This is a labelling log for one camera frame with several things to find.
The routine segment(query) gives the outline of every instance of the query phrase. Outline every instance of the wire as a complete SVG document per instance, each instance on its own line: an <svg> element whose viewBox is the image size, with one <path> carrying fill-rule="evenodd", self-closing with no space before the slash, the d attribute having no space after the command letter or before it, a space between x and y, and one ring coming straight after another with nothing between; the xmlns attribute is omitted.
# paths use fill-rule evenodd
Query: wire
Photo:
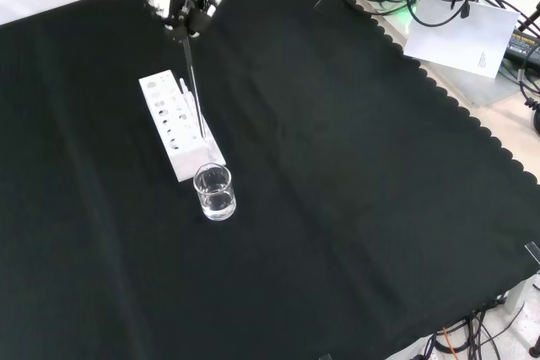
<svg viewBox="0 0 540 360"><path fill-rule="evenodd" d="M536 93L536 94L540 94L540 88L538 87L538 85L534 82L534 80L531 79L531 76L527 73L527 71L525 71L525 78L526 80L528 80L529 82L531 82L531 85L534 86L534 88L536 89L536 92L534 90L531 90L533 93Z"/></svg>
<svg viewBox="0 0 540 360"><path fill-rule="evenodd" d="M540 102L537 102L535 99L533 99L532 97L528 97L527 94L525 93L525 90L524 88L526 87L525 83L523 82L523 76L526 76L526 72L527 72L527 63L529 62L529 59L531 58L531 55L534 53L534 51L536 51L538 48L540 48L540 44L534 46L527 54L526 54L526 57L525 59L523 60L523 63L521 64L521 68L519 70L519 73L518 73L518 81L520 83L520 91L521 91L521 94L523 94L523 97L525 97L525 105L527 107L530 107L531 109L535 110L535 111L538 111L540 110Z"/></svg>
<svg viewBox="0 0 540 360"><path fill-rule="evenodd" d="M435 349L435 340L437 339L437 334L431 335L431 337L428 339L427 343L425 344L424 348L424 360L428 360L431 357L431 353L433 353L433 349Z"/></svg>
<svg viewBox="0 0 540 360"><path fill-rule="evenodd" d="M506 70L510 75L511 77L505 75L503 72L501 72L499 70L499 75L502 76L503 78L506 78L508 80L510 80L513 84L520 84L518 81L517 81L517 76L510 70L508 69L508 67L506 67L506 65L504 63L501 63L500 64L500 67L504 68L504 70ZM531 81L531 79L529 78L528 75L526 75L526 79L531 82L532 84L535 84L533 81ZM527 90L529 90L530 92L533 92L534 94L538 94L540 95L540 92L538 92L536 89L533 89L531 86L529 86L528 84L524 83L523 84L523 87Z"/></svg>
<svg viewBox="0 0 540 360"><path fill-rule="evenodd" d="M495 0L498 4L499 4L499 7L501 8L505 8L505 5L508 6L509 8L512 8L514 9L517 13L519 13L522 18L525 19L525 21L527 23L529 23L529 27L527 27L526 29L529 30L530 32L532 32L536 37L540 38L540 26L538 26L538 24L536 24L534 21L532 21L526 14L524 14L519 8L517 8L516 6L506 2L505 0ZM531 30L531 26L534 27L535 29L537 29L538 31L535 31L535 30Z"/></svg>
<svg viewBox="0 0 540 360"><path fill-rule="evenodd" d="M497 337L501 336L503 333L505 333L507 330L509 330L512 327L512 325L514 324L514 322L516 321L516 318L520 315L523 308L525 308L525 303L523 303L520 310L517 311L516 316L514 316L514 318L510 321L510 323L501 332L499 332L497 335L495 335L493 337L491 337L491 335L489 334L489 339L487 341L482 342L482 344L480 346L483 346L483 345L485 345L486 343L488 343L490 341L494 341Z"/></svg>
<svg viewBox="0 0 540 360"><path fill-rule="evenodd" d="M442 328L443 332L445 332L445 339L446 343L448 343L448 347L450 348L450 351L456 358L456 360L459 360L459 357L456 355L456 352L454 351L454 347L452 347L452 344L450 343L450 337L448 336L448 332L446 331L446 328Z"/></svg>
<svg viewBox="0 0 540 360"><path fill-rule="evenodd" d="M495 341L494 341L494 338L491 337L491 334L489 333L489 330L488 328L486 328L486 326L484 324L481 324L482 326L482 329L483 331L486 333L486 335L488 335L488 340L490 343L491 343L491 346L493 346L493 350L495 351L495 356L497 356L497 360L500 360L500 353L499 353L499 348L497 347L497 345L495 344ZM482 347L483 343L481 343L479 346L478 346L478 350L482 350L481 347Z"/></svg>

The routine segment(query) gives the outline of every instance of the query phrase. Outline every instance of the black cable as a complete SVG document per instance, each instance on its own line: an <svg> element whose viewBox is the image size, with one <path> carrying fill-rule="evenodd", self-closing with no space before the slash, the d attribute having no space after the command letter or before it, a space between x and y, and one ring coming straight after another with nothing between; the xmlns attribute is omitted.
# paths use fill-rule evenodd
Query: black cable
<svg viewBox="0 0 540 360"><path fill-rule="evenodd" d="M486 333L486 335L488 335L488 338L489 338L484 343L486 343L488 341L491 343L491 346L493 346L493 350L495 351L495 356L497 356L497 360L500 360L499 348L497 347L497 344L494 341L494 337L491 337L491 334L489 333L488 328L486 328L486 326L484 324L482 324L482 329ZM481 346L483 346L483 343L481 343L480 346L478 347L479 350L482 350L482 349L480 349Z"/></svg>
<svg viewBox="0 0 540 360"><path fill-rule="evenodd" d="M491 335L488 333L489 339L488 339L487 341L483 341L483 342L481 343L480 346L485 345L485 344L488 343L489 341L494 341L494 339L496 339L497 337L499 337L499 336L501 336L503 333L505 333L507 330L509 330L509 329L512 327L512 325L514 324L514 322L516 321L517 317L520 315L521 311L523 311L524 308L525 308L525 303L523 303L523 305L521 306L520 310L517 311L516 316L514 316L514 318L510 321L510 323L509 323L509 324L508 324L501 332L499 332L497 335L495 335L495 336L493 336L493 337L491 337Z"/></svg>
<svg viewBox="0 0 540 360"><path fill-rule="evenodd" d="M525 19L525 21L527 23L529 23L529 27L527 27L526 29L529 30L530 32L532 32L536 37L540 38L540 26L538 26L538 24L536 24L534 21L532 21L526 14L524 14L519 8L517 8L516 6L506 2L505 0L495 0L499 6L501 8L505 8L505 5L508 6L509 8L512 8L513 10L515 10L517 13L520 14L520 16L522 16L522 18Z"/></svg>
<svg viewBox="0 0 540 360"><path fill-rule="evenodd" d="M436 338L436 334L431 335L431 337L428 339L428 342L425 344L424 360L428 360L431 357L431 353L433 353L433 350L435 349Z"/></svg>
<svg viewBox="0 0 540 360"><path fill-rule="evenodd" d="M528 80L529 82L531 82L531 85L534 86L534 88L536 89L536 92L534 90L532 90L533 93L536 93L536 94L540 94L540 88L538 87L538 85L534 82L534 80L531 79L531 76L527 73L527 70L525 71L525 78L526 80Z"/></svg>
<svg viewBox="0 0 540 360"><path fill-rule="evenodd" d="M472 321L471 321L470 316L467 317L467 319L465 320L465 324L463 326L466 326L469 329L469 338L467 338L465 343L463 343L461 346L454 347L454 352L456 352L456 353L463 352L463 351L467 350L470 347L470 345L471 345L471 333L472 333L472 341L475 341L476 338L478 337L478 334L480 333L479 328L476 330L476 332L473 332L473 325L472 325ZM437 340L435 340L435 348L439 352L443 352L443 353L446 353L446 354L452 354L452 351L450 350L450 348L448 346L443 345L442 343L440 343Z"/></svg>
<svg viewBox="0 0 540 360"><path fill-rule="evenodd" d="M533 99L532 97L528 97L527 94L525 93L525 90L523 89L526 85L525 83L523 82L523 76L526 76L526 72L527 72L527 63L529 63L529 59L531 58L531 55L533 54L534 51L536 51L538 48L540 48L540 44L534 46L527 54L526 54L526 57L525 59L523 60L523 63L521 64L521 68L520 68L520 71L519 71L519 75L518 75L518 81L520 83L520 91L521 91L521 94L523 94L523 97L525 97L525 105L527 107L530 107L531 109L535 110L535 111L538 111L540 110L540 102L537 102L535 99Z"/></svg>
<svg viewBox="0 0 540 360"><path fill-rule="evenodd" d="M502 68L504 68L504 70L506 70L510 75L511 75L511 78L506 76L504 73L502 73L501 71L499 71L499 75L502 76L503 78L506 78L508 80L510 80L512 83L514 84L520 84L518 81L517 81L517 76L510 70L508 69L508 67L506 67L506 65L504 63L501 63L500 64ZM527 90L529 90L530 92L533 92L534 94L538 94L540 95L540 92L538 92L537 90L533 89L531 86L529 86L528 84L524 83L523 84L523 87Z"/></svg>

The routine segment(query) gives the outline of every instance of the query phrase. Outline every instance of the white paper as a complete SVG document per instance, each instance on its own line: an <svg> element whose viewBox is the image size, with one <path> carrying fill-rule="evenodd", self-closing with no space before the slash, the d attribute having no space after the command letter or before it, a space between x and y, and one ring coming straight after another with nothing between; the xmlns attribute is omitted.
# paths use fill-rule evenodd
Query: white paper
<svg viewBox="0 0 540 360"><path fill-rule="evenodd" d="M450 18L454 10L449 2L420 0L418 18L436 24ZM495 78L505 55L518 13L488 5L470 3L466 19L457 16L441 27L424 27L413 21L404 53L426 61Z"/></svg>

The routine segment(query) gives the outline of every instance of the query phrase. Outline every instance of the black tablecloth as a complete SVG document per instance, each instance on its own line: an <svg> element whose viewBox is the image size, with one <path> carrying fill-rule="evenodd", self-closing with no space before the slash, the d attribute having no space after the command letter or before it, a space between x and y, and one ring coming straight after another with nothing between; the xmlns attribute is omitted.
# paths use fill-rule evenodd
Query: black tablecloth
<svg viewBox="0 0 540 360"><path fill-rule="evenodd" d="M194 42L238 208L177 184L143 0L0 28L0 357L380 360L535 270L540 193L341 0L227 0Z"/></svg>

